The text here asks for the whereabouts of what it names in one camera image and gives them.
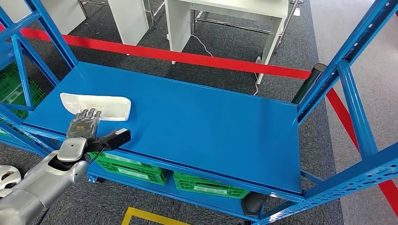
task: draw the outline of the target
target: blue metal shelf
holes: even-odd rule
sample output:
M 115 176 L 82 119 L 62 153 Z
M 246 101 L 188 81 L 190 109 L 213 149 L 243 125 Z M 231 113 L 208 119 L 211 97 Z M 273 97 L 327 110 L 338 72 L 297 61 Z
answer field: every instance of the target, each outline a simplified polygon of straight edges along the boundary
M 294 104 L 79 62 L 24 125 L 64 135 L 73 115 L 62 105 L 63 92 L 130 99 L 127 121 L 102 121 L 98 130 L 98 136 L 114 128 L 131 130 L 135 137 L 123 150 L 301 193 Z M 55 120 L 42 119 L 54 115 Z
M 0 104 L 0 116 L 35 142 L 4 123 L 0 123 L 0 128 L 17 137 L 24 147 L 29 146 L 41 155 L 46 153 L 38 144 L 49 150 L 58 148 L 45 136 L 61 141 L 65 139 L 73 115 L 64 109 L 59 94 L 68 92 L 123 96 L 131 100 L 128 121 L 103 121 L 99 126 L 99 136 L 115 128 L 131 130 L 132 140 L 115 150 L 113 153 L 116 155 L 287 201 L 261 214 L 258 219 L 243 214 L 240 200 L 179 191 L 173 179 L 169 179 L 166 186 L 159 186 L 108 173 L 98 165 L 91 165 L 88 175 L 93 179 L 102 177 L 197 204 L 249 219 L 254 225 L 272 223 L 398 176 L 398 143 L 377 151 L 350 69 L 398 10 L 398 0 L 374 2 L 331 63 L 319 76 L 316 75 L 316 79 L 312 79 L 314 82 L 305 89 L 305 93 L 299 93 L 297 105 L 79 62 L 41 2 L 25 1 L 32 13 L 17 23 L 13 23 L 0 8 L 0 23 L 5 27 L 0 32 L 0 41 L 11 37 L 13 43 L 13 49 L 7 44 L 0 46 L 0 53 L 6 54 L 5 61 L 16 59 L 27 101 L 31 97 L 27 91 L 29 85 L 22 53 L 39 67 L 55 89 L 36 109 L 22 106 L 31 112 L 25 121 L 10 112 L 10 106 Z M 39 21 L 71 68 L 62 82 L 19 31 L 35 20 Z M 339 78 L 362 160 L 325 180 L 302 172 L 316 182 L 314 187 L 302 191 L 298 126 Z M 22 146 L 7 138 L 3 142 Z
M 258 217 L 247 216 L 243 213 L 240 206 L 240 199 L 177 190 L 172 172 L 170 172 L 170 174 L 168 175 L 168 181 L 165 186 L 130 178 L 128 176 L 123 176 L 116 173 L 107 172 L 102 169 L 97 163 L 92 163 L 90 165 L 88 173 L 90 175 L 101 177 L 107 180 L 112 180 L 117 183 L 139 188 L 166 197 L 174 198 L 183 202 L 210 208 L 236 217 L 245 218 L 253 221 L 259 220 Z

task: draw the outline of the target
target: green plastic crate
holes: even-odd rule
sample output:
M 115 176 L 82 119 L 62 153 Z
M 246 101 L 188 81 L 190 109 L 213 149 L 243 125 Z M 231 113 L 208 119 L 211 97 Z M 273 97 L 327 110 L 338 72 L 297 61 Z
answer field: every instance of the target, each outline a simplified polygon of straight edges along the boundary
M 93 158 L 97 155 L 97 152 L 89 152 L 88 154 Z M 153 168 L 146 168 L 137 165 L 135 161 L 134 163 L 128 163 L 125 160 L 118 161 L 105 157 L 103 154 L 104 153 L 98 156 L 98 158 L 95 159 L 95 162 L 108 172 L 145 180 L 155 184 L 166 185 L 168 174 L 168 170 L 166 169 L 156 166 L 152 166 Z
M 174 182 L 178 190 L 222 195 L 231 198 L 244 198 L 249 191 L 228 186 L 219 182 L 206 180 L 191 175 L 174 172 Z
M 31 90 L 32 101 L 34 106 L 38 106 L 41 101 L 46 97 L 46 94 L 30 79 L 28 78 L 29 87 Z M 14 105 L 26 105 L 25 97 L 23 95 L 21 79 L 19 78 L 18 68 L 15 63 L 10 63 L 0 71 L 0 102 Z M 21 119 L 28 117 L 28 112 L 25 110 L 11 110 Z M 8 133 L 0 130 L 0 135 L 9 135 Z
M 94 157 L 97 155 L 97 152 L 90 152 L 89 155 L 91 157 Z M 154 171 L 154 172 L 160 172 L 162 171 L 163 168 L 154 166 L 154 165 L 150 165 L 150 164 L 146 164 L 146 163 L 141 163 L 132 159 L 128 159 L 128 158 L 123 158 L 120 156 L 116 156 L 113 155 L 111 153 L 108 152 L 102 152 L 100 156 L 98 156 L 98 158 L 103 158 L 105 159 L 110 159 L 110 160 L 114 160 L 117 161 L 118 163 L 120 163 L 121 165 L 126 165 L 126 166 L 133 166 L 135 168 L 138 169 L 146 169 L 146 170 L 150 170 L 150 171 Z

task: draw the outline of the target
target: blue shelf surface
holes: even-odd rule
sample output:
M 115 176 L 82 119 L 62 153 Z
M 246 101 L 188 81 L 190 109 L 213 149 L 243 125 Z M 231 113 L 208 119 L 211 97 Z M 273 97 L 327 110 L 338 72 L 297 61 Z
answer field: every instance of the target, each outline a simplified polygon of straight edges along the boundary
M 130 99 L 127 121 L 102 121 L 98 130 L 131 130 L 121 150 L 301 193 L 297 105 L 79 62 L 24 126 L 65 135 L 73 115 L 62 105 L 63 92 Z
M 177 190 L 172 171 L 170 171 L 170 174 L 168 175 L 168 181 L 165 186 L 107 172 L 97 163 L 92 163 L 90 165 L 88 173 L 90 175 L 112 180 L 127 186 L 174 198 L 183 202 L 210 208 L 236 217 L 249 219 L 251 221 L 259 220 L 258 216 L 252 217 L 243 213 L 241 199 Z

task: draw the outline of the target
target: red barrier tape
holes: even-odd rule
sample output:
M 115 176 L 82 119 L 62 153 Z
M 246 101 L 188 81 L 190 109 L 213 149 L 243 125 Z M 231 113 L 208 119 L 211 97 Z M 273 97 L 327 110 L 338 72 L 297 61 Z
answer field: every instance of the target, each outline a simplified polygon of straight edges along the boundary
M 328 97 L 329 102 L 332 105 L 333 109 L 336 111 L 338 118 L 340 119 L 345 130 L 347 131 L 348 135 L 350 136 L 352 142 L 354 143 L 355 147 L 359 151 L 357 138 L 355 137 L 354 127 L 352 126 L 351 117 L 350 117 L 350 114 L 348 113 L 346 107 L 344 106 L 343 102 L 337 95 L 334 88 L 332 88 L 326 94 L 326 96 Z M 392 210 L 395 212 L 395 215 L 398 217 L 398 188 L 397 188 L 397 186 L 395 186 L 395 184 L 392 180 L 388 180 L 383 183 L 380 183 L 379 188 L 383 192 L 387 201 L 390 203 L 390 206 L 391 206 Z
M 49 41 L 49 37 L 42 30 L 23 28 L 21 30 L 27 38 L 35 38 Z M 182 63 L 215 67 L 222 69 L 231 69 L 251 73 L 263 73 L 267 75 L 284 76 L 290 78 L 306 79 L 311 72 L 271 65 L 264 65 L 254 62 L 246 62 L 240 60 L 231 60 L 219 57 L 210 57 L 192 53 L 172 52 L 169 50 L 123 45 L 121 43 L 101 41 L 96 39 L 77 37 L 72 35 L 63 35 L 68 45 L 74 45 L 84 48 L 97 49 L 113 53 L 130 54 L 139 57 L 152 58 L 158 60 L 177 61 Z
M 42 30 L 23 28 L 21 32 L 27 38 L 35 38 L 44 41 L 50 41 L 50 38 Z M 101 40 L 77 37 L 72 35 L 63 35 L 63 37 L 65 41 L 68 43 L 68 45 L 97 49 L 107 52 L 130 54 L 139 57 L 146 57 L 158 60 L 177 61 L 182 63 L 200 65 L 200 66 L 231 69 L 231 70 L 251 72 L 251 73 L 264 73 L 268 75 L 284 76 L 284 77 L 299 78 L 299 79 L 306 79 L 310 75 L 309 71 L 304 71 L 299 69 L 263 65 L 253 62 L 210 57 L 210 56 L 197 55 L 191 53 L 172 52 L 168 50 L 155 49 L 149 47 L 123 45 L 115 42 L 101 41 Z M 355 137 L 350 114 L 343 105 L 341 99 L 338 97 L 337 93 L 333 88 L 329 91 L 329 93 L 327 93 L 326 96 L 328 97 L 333 109 L 336 111 L 337 116 L 339 117 L 341 123 L 346 129 L 355 147 L 358 149 L 358 143 Z M 390 203 L 391 208 L 398 217 L 398 188 L 395 186 L 392 180 L 380 183 L 379 188 L 383 192 L 387 201 Z

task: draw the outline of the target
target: lower shelf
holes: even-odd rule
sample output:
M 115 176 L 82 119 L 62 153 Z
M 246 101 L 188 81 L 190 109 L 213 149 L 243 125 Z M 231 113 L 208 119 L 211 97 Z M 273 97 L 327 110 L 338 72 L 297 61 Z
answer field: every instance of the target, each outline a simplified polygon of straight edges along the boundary
M 174 198 L 183 202 L 195 204 L 236 217 L 251 221 L 259 220 L 258 217 L 251 217 L 243 213 L 240 205 L 240 199 L 177 190 L 173 180 L 172 172 L 169 174 L 169 178 L 165 186 L 110 173 L 102 169 L 96 163 L 90 165 L 88 173 L 93 176 L 101 177 L 117 183 Z

